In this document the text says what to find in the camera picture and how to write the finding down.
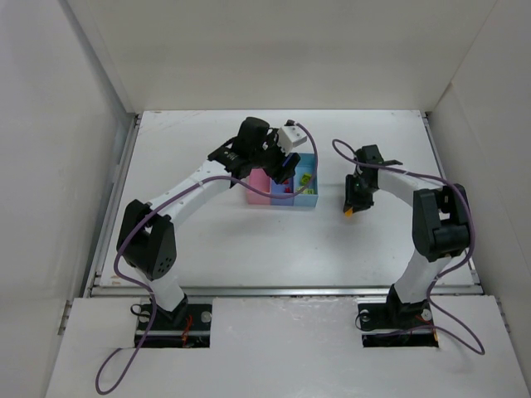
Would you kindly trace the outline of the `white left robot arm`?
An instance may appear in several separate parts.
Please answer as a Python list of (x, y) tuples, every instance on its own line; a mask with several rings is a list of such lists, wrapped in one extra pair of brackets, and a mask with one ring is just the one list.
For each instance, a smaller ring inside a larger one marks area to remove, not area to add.
[(275, 183), (295, 175), (300, 155), (295, 148), (308, 141), (307, 132), (289, 120), (279, 128), (246, 118), (236, 136), (212, 151), (187, 179), (148, 202), (131, 201), (125, 208), (117, 240), (116, 260), (124, 260), (142, 276), (154, 312), (178, 325), (188, 297), (178, 284), (176, 231), (217, 195), (243, 182), (254, 169)]

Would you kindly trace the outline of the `green lego block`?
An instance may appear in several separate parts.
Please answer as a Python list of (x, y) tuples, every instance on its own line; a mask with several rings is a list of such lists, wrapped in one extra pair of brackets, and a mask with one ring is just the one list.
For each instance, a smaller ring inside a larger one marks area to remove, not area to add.
[(303, 185), (306, 185), (310, 182), (312, 178), (312, 175), (309, 174), (309, 173), (304, 173), (302, 178), (300, 179), (300, 184), (303, 186)]

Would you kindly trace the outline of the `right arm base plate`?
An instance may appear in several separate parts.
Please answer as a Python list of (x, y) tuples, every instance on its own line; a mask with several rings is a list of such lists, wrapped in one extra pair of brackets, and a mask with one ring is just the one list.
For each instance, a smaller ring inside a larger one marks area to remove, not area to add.
[(390, 303), (358, 303), (357, 328), (364, 348), (438, 348), (430, 304), (393, 307)]

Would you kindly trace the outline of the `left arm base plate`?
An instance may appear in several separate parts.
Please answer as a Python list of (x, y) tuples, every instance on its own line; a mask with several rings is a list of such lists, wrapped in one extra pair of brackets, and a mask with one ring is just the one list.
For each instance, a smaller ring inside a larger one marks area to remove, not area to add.
[(211, 303), (189, 303), (176, 322), (157, 311), (141, 347), (209, 348), (211, 325)]

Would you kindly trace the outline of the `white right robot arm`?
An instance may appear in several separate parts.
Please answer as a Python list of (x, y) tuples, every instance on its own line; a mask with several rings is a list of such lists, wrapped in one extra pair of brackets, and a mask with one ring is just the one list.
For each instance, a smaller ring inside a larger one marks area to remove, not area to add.
[(370, 209), (376, 192), (394, 195), (412, 209), (414, 251), (383, 303), (358, 306), (364, 332), (410, 329), (431, 321), (430, 292), (439, 274), (472, 242), (465, 189), (442, 178), (408, 172), (382, 158), (377, 145), (353, 152), (354, 172), (345, 178), (344, 213)]

